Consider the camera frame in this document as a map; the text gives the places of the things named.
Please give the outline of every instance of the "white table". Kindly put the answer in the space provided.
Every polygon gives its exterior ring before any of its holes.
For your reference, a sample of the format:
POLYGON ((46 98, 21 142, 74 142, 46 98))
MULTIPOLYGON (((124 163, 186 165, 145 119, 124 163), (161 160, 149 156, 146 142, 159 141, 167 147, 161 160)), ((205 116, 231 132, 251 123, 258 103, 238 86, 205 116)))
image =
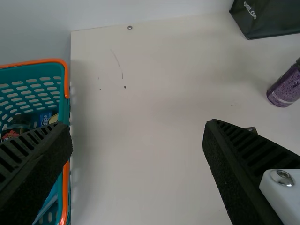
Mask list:
POLYGON ((72 225, 230 225, 205 122, 255 126, 300 154, 300 102, 265 96, 300 35, 248 41, 229 13, 132 25, 71 34, 72 225))

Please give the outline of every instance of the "purple can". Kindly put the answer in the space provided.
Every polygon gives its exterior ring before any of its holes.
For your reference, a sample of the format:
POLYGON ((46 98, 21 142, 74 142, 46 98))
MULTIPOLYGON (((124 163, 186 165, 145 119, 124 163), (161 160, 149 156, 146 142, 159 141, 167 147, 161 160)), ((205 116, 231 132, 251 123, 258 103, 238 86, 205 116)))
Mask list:
POLYGON ((267 91, 271 103, 288 107, 300 98, 300 58, 267 91))

